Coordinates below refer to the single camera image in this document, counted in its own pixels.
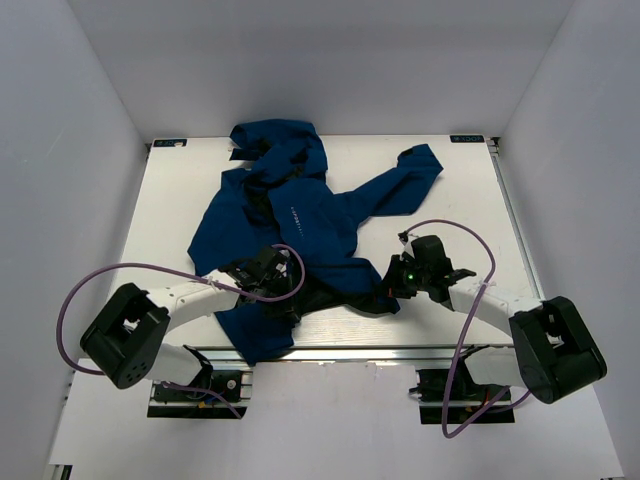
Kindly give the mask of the blue table label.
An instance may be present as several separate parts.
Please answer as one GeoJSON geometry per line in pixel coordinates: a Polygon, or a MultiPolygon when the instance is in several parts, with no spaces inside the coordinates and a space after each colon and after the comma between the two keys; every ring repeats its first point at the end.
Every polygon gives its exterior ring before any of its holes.
{"type": "Polygon", "coordinates": [[[450,135],[449,139],[452,143],[484,143],[485,138],[483,135],[450,135]]]}
{"type": "Polygon", "coordinates": [[[153,148],[182,148],[187,145],[186,139],[155,139],[153,148]]]}

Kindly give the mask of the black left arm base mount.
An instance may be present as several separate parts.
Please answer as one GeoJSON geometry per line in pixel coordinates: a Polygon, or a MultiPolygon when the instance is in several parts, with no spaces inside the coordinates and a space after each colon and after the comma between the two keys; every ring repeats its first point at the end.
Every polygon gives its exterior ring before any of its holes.
{"type": "Polygon", "coordinates": [[[152,419],[241,420],[252,396],[253,372],[239,360],[215,360],[208,382],[172,387],[154,381],[147,407],[152,419]]]}

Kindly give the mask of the aluminium table front rail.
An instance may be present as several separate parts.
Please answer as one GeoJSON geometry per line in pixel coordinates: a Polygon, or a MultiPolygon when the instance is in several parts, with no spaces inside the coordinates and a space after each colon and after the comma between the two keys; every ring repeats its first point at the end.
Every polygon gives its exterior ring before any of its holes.
{"type": "Polygon", "coordinates": [[[445,360],[454,355],[453,348],[303,348],[293,349],[269,361],[330,362],[330,361],[420,361],[445,360]]]}

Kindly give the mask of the blue zip-up jacket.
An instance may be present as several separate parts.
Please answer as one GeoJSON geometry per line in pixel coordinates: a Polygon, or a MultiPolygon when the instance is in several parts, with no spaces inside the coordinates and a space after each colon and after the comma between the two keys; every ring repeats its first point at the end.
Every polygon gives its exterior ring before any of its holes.
{"type": "Polygon", "coordinates": [[[234,160],[251,162],[221,175],[188,254],[204,276],[263,247],[287,244],[301,256],[305,285],[296,295],[303,313],[348,305],[368,314],[395,314],[399,303],[379,291],[371,262],[358,258],[358,229],[370,217],[410,215],[443,167],[420,144],[396,165],[358,188],[334,193],[326,182],[326,152],[308,122],[270,119],[236,125],[234,160]]]}

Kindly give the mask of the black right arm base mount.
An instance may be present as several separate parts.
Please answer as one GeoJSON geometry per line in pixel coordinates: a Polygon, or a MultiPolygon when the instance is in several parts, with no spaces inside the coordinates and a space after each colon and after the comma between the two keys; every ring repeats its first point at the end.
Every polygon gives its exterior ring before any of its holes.
{"type": "MultiPolygon", "coordinates": [[[[462,350],[450,392],[447,413],[448,426],[453,429],[473,416],[484,407],[502,389],[500,385],[480,385],[472,380],[464,361],[472,354],[482,350],[474,346],[462,350]]],[[[428,368],[417,371],[417,384],[408,390],[408,395],[419,403],[420,422],[423,425],[436,425],[442,419],[442,401],[445,393],[449,368],[428,368]]],[[[511,394],[506,393],[486,413],[474,421],[475,424],[513,424],[514,412],[506,407],[511,404],[511,394]]]]}

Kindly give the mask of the left blue table label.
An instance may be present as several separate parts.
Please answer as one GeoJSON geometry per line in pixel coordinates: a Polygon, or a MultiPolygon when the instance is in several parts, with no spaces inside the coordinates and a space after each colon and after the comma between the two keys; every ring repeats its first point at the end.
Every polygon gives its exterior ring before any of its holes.
{"type": "Polygon", "coordinates": [[[155,139],[153,148],[182,148],[187,145],[186,139],[155,139]]]}

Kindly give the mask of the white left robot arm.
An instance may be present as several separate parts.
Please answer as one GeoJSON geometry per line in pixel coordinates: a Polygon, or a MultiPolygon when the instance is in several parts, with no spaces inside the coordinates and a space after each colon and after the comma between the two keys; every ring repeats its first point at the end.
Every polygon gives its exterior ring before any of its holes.
{"type": "Polygon", "coordinates": [[[230,311],[242,299],[251,306],[284,303],[298,293],[306,277],[299,254],[281,244],[203,277],[146,267],[186,281],[150,290],[121,285],[82,335],[80,347],[119,389],[148,379],[176,386],[191,399],[209,392],[212,367],[194,348],[165,342],[166,334],[200,317],[230,311]]]}

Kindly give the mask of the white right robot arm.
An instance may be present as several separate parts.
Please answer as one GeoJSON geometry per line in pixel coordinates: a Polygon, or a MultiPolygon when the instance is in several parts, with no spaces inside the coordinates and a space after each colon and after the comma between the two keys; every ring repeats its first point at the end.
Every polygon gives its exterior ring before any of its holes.
{"type": "Polygon", "coordinates": [[[557,296],[539,300],[511,293],[456,269],[439,237],[418,237],[390,260],[382,280],[390,298],[429,299],[467,314],[508,335],[508,347],[481,347],[462,356],[451,384],[472,399],[487,385],[527,389],[537,400],[552,404],[603,379],[607,364],[575,304],[557,296]]]}

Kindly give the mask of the right blue table label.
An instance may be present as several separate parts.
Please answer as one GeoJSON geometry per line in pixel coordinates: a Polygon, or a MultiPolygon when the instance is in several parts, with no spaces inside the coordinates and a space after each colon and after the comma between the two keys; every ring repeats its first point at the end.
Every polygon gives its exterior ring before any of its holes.
{"type": "Polygon", "coordinates": [[[483,135],[450,135],[449,139],[452,143],[484,143],[485,138],[483,135]]]}

